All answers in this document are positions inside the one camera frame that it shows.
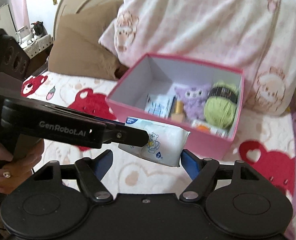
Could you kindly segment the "person's left hand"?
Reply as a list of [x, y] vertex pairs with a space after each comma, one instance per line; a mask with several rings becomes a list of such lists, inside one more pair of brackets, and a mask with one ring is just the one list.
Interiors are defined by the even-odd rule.
[[32, 168], [41, 161], [43, 152], [44, 141], [41, 139], [29, 150], [25, 158], [13, 160], [13, 155], [0, 144], [0, 160], [7, 161], [7, 164], [0, 169], [0, 193], [10, 194], [29, 178], [32, 175]]

